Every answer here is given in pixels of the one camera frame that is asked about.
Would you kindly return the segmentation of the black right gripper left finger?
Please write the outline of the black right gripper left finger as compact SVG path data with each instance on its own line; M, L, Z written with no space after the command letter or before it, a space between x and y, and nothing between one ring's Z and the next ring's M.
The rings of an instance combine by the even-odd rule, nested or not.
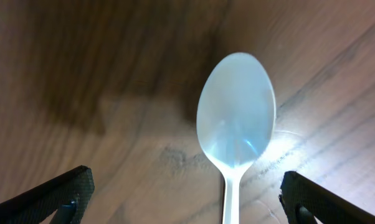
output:
M0 203L0 223L79 224L95 190L91 168L78 166Z

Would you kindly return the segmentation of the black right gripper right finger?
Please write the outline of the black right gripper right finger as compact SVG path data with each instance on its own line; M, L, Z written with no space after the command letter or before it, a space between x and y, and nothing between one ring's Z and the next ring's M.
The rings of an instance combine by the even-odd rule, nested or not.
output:
M278 196L289 223L375 223L375 216L295 171L284 173Z

